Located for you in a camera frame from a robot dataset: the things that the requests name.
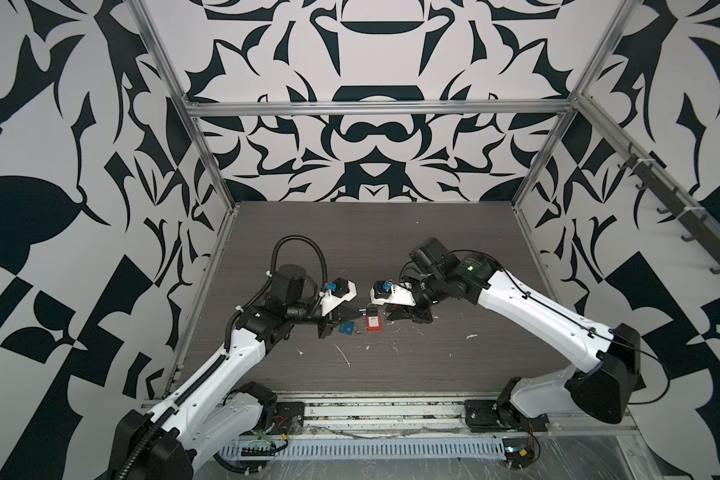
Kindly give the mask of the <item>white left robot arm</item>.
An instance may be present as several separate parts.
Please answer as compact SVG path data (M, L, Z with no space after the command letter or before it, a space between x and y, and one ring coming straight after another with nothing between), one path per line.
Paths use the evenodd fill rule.
M148 412L118 423L105 479L190 479L241 434L269 429L277 396L239 380L289 337L314 324L321 338L361 316L356 285L344 278L317 284L304 268L270 272L262 292L236 318L223 344L184 384Z

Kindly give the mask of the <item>blue padlock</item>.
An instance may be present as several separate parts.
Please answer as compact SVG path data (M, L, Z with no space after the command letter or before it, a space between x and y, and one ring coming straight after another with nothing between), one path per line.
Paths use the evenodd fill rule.
M342 323L339 326L339 332L345 335L353 335L355 332L355 324L353 321Z

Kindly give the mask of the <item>red padlock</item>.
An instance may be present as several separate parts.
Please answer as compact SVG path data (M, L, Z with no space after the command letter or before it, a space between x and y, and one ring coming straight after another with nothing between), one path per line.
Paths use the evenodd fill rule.
M380 331L382 329L381 318L378 315L367 316L366 328L369 332Z

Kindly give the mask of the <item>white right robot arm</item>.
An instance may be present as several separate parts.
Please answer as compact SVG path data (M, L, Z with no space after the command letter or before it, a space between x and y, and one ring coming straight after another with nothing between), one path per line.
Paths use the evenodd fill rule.
M641 337L632 327L580 316L522 283L492 256L449 250L434 237L414 248L418 276L377 281L370 291L393 320L430 323L431 309L447 299L466 300L533 334L568 360L566 368L508 381L486 413L469 414L475 430L518 430L549 414L582 412L618 424L640 375Z

